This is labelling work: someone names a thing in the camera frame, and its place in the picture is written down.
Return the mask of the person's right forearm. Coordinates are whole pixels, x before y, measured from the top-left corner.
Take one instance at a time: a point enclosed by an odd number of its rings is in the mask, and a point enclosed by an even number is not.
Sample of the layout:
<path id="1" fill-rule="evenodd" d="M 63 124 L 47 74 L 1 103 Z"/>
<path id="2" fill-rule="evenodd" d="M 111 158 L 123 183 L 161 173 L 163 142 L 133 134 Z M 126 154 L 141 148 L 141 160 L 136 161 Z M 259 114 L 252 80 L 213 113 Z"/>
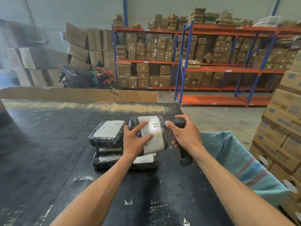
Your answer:
<path id="1" fill-rule="evenodd" d="M 202 145 L 193 146 L 190 154 L 205 174 L 235 226 L 295 226 L 221 166 Z"/>

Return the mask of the red motorcycle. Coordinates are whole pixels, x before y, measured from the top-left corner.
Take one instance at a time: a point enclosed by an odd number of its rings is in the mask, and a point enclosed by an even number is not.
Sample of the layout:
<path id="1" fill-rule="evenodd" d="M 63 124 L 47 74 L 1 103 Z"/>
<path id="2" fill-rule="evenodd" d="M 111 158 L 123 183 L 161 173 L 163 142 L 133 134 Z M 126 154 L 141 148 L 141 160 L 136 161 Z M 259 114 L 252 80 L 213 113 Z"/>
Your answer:
<path id="1" fill-rule="evenodd" d="M 113 79 L 114 74 L 109 69 L 105 68 L 101 61 L 98 61 L 96 71 L 93 71 L 93 83 L 98 89 L 117 89 L 117 83 Z"/>

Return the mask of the blue steel column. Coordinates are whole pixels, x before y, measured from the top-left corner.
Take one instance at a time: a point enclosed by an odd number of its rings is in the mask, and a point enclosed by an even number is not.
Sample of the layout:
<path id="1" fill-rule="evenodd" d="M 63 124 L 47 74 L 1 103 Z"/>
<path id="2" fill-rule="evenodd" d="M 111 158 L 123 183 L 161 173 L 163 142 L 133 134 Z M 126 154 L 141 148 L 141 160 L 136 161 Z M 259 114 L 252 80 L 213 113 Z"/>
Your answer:
<path id="1" fill-rule="evenodd" d="M 270 14 L 271 16 L 275 16 L 276 15 L 280 3 L 281 3 L 281 0 L 274 0 L 274 4 L 272 6 L 271 14 Z"/>
<path id="2" fill-rule="evenodd" d="M 127 0 L 122 0 L 123 2 L 123 20 L 124 20 L 124 27 L 128 28 L 128 5 Z"/>

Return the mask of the person's left forearm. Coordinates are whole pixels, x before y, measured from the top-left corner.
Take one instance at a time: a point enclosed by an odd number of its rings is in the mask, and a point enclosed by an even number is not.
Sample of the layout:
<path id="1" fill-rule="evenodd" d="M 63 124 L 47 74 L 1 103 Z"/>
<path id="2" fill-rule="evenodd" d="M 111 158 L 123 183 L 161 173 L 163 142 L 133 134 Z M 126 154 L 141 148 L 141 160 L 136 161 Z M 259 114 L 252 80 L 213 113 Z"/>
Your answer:
<path id="1" fill-rule="evenodd" d="M 50 226 L 102 226 L 116 193 L 137 158 L 124 153 L 101 177 L 82 191 Z"/>

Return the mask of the rows of small cardboard boxes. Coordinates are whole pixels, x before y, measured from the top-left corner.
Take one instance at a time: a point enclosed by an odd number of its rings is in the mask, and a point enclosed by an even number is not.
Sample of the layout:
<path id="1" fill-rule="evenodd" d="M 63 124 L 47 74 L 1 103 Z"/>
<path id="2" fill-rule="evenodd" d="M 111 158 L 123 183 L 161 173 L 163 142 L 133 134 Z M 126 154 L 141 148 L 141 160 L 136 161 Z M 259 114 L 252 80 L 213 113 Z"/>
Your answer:
<path id="1" fill-rule="evenodd" d="M 118 82 L 124 88 L 137 88 L 137 81 L 149 81 L 141 84 L 140 87 L 163 87 L 170 85 L 159 83 L 159 78 L 151 76 L 171 76 L 172 64 L 178 64 L 182 35 L 178 36 L 178 42 L 174 55 L 175 41 L 173 38 L 152 34 L 151 42 L 146 42 L 146 34 L 142 32 L 128 33 L 127 45 L 116 46 L 117 75 Z M 203 35 L 192 35 L 188 60 L 195 60 L 201 66 L 229 66 L 242 67 L 245 64 L 253 37 L 238 37 L 233 53 L 232 47 L 235 39 L 228 35 L 213 35 L 205 37 Z M 292 41 L 290 39 L 279 39 L 272 48 L 267 59 L 264 70 L 288 70 L 292 64 L 297 51 L 301 49 L 301 40 Z"/>

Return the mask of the stack of white papers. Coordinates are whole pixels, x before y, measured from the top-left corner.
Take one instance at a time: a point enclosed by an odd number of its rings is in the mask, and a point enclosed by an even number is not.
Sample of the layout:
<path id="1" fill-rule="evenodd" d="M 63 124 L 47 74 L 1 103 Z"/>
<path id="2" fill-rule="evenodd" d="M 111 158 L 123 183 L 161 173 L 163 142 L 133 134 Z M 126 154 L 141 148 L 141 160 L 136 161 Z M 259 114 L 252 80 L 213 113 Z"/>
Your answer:
<path id="1" fill-rule="evenodd" d="M 277 27 L 281 20 L 281 16 L 269 16 L 260 18 L 253 27 Z"/>

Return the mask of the black parcel with long label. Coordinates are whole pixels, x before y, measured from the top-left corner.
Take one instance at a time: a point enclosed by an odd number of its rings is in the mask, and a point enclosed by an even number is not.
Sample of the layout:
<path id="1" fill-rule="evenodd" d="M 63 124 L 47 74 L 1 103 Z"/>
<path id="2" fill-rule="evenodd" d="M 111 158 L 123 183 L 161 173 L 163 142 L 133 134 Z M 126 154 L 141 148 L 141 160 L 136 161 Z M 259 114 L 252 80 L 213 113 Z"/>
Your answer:
<path id="1" fill-rule="evenodd" d="M 136 133 L 136 136 L 139 138 L 143 138 L 149 134 L 154 134 L 154 137 L 145 144 L 141 153 L 138 156 L 145 156 L 167 149 L 168 142 L 166 140 L 164 129 L 161 124 L 163 118 L 161 116 L 156 115 L 131 117 L 129 120 L 129 130 L 133 130 L 143 121 L 147 121 L 148 124 L 141 128 L 141 130 L 139 130 Z"/>

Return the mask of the black barcode scanner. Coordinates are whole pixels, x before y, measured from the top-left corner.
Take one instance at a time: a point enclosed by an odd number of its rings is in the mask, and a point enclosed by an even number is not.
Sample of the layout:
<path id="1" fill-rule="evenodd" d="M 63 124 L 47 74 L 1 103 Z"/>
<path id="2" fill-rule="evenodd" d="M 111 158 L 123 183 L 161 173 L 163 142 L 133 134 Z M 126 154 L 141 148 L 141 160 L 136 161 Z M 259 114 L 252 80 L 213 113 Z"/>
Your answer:
<path id="1" fill-rule="evenodd" d="M 184 118 L 176 118 L 176 117 L 171 117 L 171 118 L 166 118 L 161 122 L 161 127 L 164 129 L 169 129 L 166 126 L 166 121 L 172 122 L 176 127 L 183 129 L 186 126 L 186 120 Z M 190 154 L 181 146 L 178 144 L 180 155 L 181 155 L 181 160 L 179 162 L 181 167 L 189 166 L 193 163 L 193 158 L 190 156 Z"/>

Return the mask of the stack of printed cardboard cartons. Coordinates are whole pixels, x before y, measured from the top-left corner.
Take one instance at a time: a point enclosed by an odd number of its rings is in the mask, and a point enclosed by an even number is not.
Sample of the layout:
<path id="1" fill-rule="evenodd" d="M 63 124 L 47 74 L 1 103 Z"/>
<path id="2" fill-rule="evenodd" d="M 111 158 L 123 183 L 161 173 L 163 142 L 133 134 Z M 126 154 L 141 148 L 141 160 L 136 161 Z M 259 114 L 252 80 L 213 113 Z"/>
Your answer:
<path id="1" fill-rule="evenodd" d="M 273 91 L 250 153 L 284 185 L 276 207 L 301 226 L 301 49 Z"/>

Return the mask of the person's left hand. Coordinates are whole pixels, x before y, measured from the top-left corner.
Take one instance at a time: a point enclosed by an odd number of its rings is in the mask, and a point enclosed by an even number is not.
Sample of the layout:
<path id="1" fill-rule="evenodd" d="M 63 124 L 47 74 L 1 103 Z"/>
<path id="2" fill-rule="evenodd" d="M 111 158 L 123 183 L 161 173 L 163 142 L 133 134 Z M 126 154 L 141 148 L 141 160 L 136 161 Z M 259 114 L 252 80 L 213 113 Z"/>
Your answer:
<path id="1" fill-rule="evenodd" d="M 139 144 L 139 138 L 136 133 L 140 131 L 144 126 L 148 125 L 148 121 L 142 121 L 133 130 L 129 130 L 129 126 L 124 126 L 123 135 L 123 156 L 130 159 L 133 162 L 141 153 L 145 145 Z"/>

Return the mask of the person's right hand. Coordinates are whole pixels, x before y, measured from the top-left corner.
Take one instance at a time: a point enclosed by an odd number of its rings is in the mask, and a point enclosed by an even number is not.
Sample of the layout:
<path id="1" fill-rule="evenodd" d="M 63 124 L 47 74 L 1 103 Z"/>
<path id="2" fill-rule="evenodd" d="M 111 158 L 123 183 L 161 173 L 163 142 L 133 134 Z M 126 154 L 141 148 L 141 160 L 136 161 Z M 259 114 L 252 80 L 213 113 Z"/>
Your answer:
<path id="1" fill-rule="evenodd" d="M 186 126 L 180 132 L 170 131 L 170 134 L 174 136 L 172 145 L 176 148 L 178 148 L 178 144 L 181 145 L 190 156 L 196 159 L 201 153 L 205 152 L 199 130 L 188 115 L 176 115 L 175 117 L 184 118 L 186 120 Z"/>

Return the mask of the long brown cardboard sheet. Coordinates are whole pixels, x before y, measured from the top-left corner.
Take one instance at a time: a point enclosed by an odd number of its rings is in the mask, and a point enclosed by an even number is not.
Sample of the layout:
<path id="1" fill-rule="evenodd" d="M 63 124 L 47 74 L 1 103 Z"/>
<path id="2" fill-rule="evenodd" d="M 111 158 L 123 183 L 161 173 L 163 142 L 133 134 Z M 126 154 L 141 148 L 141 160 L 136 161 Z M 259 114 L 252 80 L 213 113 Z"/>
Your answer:
<path id="1" fill-rule="evenodd" d="M 48 102 L 159 102 L 158 93 L 151 91 L 32 86 L 0 89 L 0 99 Z"/>

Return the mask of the wide flat black parcel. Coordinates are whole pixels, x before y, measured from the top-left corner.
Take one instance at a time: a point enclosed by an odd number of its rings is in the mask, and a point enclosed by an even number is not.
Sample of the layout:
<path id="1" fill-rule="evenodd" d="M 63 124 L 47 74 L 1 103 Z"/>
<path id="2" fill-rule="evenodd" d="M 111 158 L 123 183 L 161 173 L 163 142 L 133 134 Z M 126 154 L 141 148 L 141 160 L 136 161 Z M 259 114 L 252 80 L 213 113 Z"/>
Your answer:
<path id="1" fill-rule="evenodd" d="M 109 155 L 109 156 L 97 156 L 94 155 L 93 167 L 95 170 L 109 169 L 115 165 L 120 159 L 121 155 Z M 130 170 L 147 170 L 158 168 L 160 164 L 157 153 L 148 154 L 145 156 L 137 157 L 133 164 L 130 166 Z"/>

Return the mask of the thin black wrapped parcel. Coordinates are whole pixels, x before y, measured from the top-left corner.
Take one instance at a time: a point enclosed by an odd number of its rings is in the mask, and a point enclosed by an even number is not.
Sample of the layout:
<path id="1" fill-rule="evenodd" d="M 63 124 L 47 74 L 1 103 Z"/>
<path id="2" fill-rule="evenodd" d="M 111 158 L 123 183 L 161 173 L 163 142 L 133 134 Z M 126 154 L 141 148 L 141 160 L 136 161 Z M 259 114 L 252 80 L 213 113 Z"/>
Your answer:
<path id="1" fill-rule="evenodd" d="M 122 155 L 123 147 L 120 147 L 120 148 L 96 148 L 95 154 L 97 156 Z"/>

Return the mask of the teal woven sack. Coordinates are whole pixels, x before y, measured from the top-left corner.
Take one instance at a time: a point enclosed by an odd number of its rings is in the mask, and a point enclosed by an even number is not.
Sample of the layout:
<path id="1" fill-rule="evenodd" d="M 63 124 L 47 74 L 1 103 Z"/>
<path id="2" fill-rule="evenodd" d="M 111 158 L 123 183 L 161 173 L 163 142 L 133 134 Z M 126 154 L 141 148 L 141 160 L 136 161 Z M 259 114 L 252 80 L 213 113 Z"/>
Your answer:
<path id="1" fill-rule="evenodd" d="M 199 132 L 205 149 L 257 195 L 278 207 L 289 189 L 272 175 L 230 131 Z"/>

